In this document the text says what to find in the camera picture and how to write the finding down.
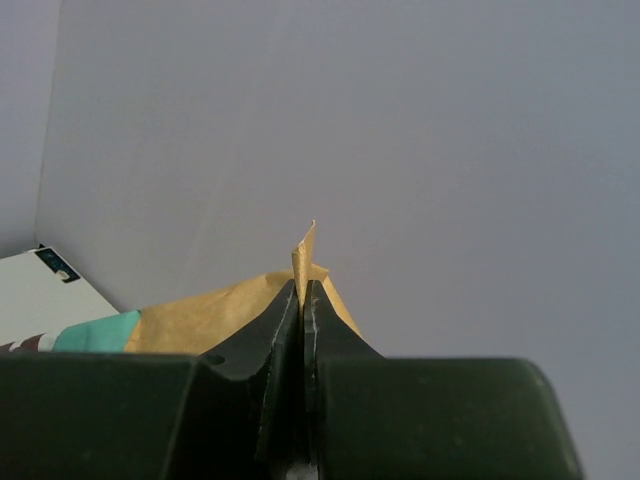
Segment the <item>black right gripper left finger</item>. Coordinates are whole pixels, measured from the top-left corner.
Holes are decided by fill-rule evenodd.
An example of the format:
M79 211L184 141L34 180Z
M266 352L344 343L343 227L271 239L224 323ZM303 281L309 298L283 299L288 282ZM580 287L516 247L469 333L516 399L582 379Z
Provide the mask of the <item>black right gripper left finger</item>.
M265 479L295 418L298 298L198 356L1 357L5 479Z

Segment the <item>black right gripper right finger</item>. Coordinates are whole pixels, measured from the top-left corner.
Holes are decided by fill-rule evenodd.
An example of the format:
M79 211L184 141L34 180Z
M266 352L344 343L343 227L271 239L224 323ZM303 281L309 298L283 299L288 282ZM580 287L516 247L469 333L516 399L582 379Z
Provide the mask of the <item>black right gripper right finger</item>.
M323 479L581 479L556 392L523 358L387 358L319 281L303 313L305 400Z

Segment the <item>large brown chips bag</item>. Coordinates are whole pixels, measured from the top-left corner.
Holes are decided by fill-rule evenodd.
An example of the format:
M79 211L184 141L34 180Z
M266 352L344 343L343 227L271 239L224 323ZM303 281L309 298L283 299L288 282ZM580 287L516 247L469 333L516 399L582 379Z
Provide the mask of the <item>large brown chips bag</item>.
M322 285L339 319L362 333L336 290L329 270L313 262L316 224L292 250L292 268L258 275L220 290L133 310L3 344L2 352L201 354L245 327L292 281Z

